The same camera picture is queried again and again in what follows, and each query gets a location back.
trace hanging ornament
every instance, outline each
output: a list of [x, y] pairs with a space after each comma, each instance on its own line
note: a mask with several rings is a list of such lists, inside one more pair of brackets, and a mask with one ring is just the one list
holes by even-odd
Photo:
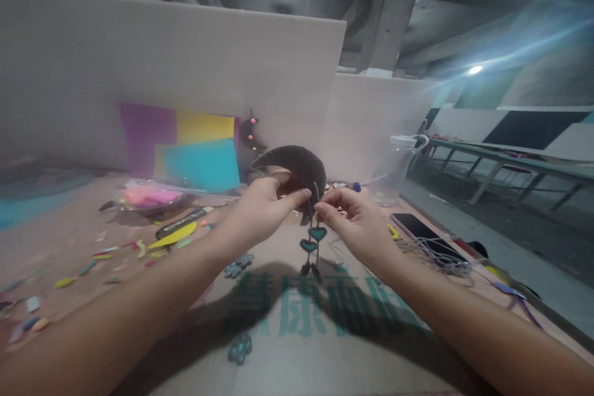
[[[303, 184], [311, 191], [311, 197], [306, 203], [305, 212], [301, 225], [309, 224], [308, 237], [299, 242], [299, 246], [307, 252], [308, 259], [301, 268], [301, 275], [307, 276], [311, 271], [317, 281], [322, 283], [322, 276], [317, 268], [320, 252], [319, 246], [322, 238], [326, 236], [328, 230], [320, 226], [319, 219], [316, 227], [313, 227], [313, 217], [315, 214], [314, 205], [320, 201], [326, 184], [326, 172], [324, 164], [305, 147], [299, 145], [285, 145], [283, 147], [273, 148], [263, 154], [252, 164], [252, 169], [258, 169], [265, 166], [279, 166], [289, 170], [297, 181]], [[316, 253], [316, 262], [310, 262], [312, 253]]]
[[249, 110], [249, 119], [243, 121], [239, 127], [239, 139], [250, 150], [257, 154], [262, 154], [266, 150], [266, 146], [260, 143], [254, 136], [254, 126], [257, 122], [258, 119], [253, 116], [252, 110]]

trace concrete floor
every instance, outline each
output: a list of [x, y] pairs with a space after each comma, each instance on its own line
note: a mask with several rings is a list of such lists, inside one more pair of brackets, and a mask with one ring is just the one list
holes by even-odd
[[[409, 172], [404, 197], [466, 241], [485, 245], [491, 260], [516, 280], [534, 289], [543, 301], [594, 338], [594, 196], [580, 191], [556, 212], [548, 209], [562, 194], [534, 192], [520, 207], [510, 206], [514, 192], [504, 187], [507, 173], [500, 172], [493, 186], [476, 206], [466, 202], [491, 170], [483, 160], [465, 177], [472, 163], [450, 163], [439, 168], [448, 150], [440, 148], [434, 159], [422, 159]], [[456, 153], [455, 161], [474, 161]], [[527, 177], [511, 181], [520, 186]], [[571, 184], [545, 178], [540, 188], [568, 190]]]

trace plastic bottle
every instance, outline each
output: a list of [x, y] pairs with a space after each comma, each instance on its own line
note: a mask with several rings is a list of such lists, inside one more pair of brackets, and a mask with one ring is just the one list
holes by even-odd
[[380, 206], [394, 207], [398, 202], [410, 162], [415, 153], [429, 143], [429, 138], [420, 137], [425, 138], [425, 143], [415, 148], [416, 137], [390, 136], [390, 151], [369, 182], [368, 197]]

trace ceiling light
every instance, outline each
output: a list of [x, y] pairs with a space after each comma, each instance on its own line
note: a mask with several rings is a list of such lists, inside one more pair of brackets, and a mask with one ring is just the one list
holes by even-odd
[[476, 73], [478, 73], [478, 72], [480, 72], [480, 71], [482, 71], [482, 70], [483, 70], [483, 67], [481, 67], [480, 65], [473, 66], [473, 67], [472, 67], [472, 68], [471, 68], [471, 69], [468, 71], [468, 74], [476, 74]]

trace blue heart charm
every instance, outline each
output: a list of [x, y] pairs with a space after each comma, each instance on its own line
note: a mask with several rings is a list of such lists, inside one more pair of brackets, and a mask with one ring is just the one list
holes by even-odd
[[315, 241], [309, 241], [305, 238], [301, 239], [299, 245], [301, 246], [301, 249], [306, 251], [308, 254], [311, 254], [317, 249], [317, 243]]
[[325, 227], [320, 226], [317, 228], [310, 228], [308, 232], [311, 235], [311, 238], [313, 238], [319, 243], [320, 241], [322, 241], [322, 238], [326, 236], [328, 230]]

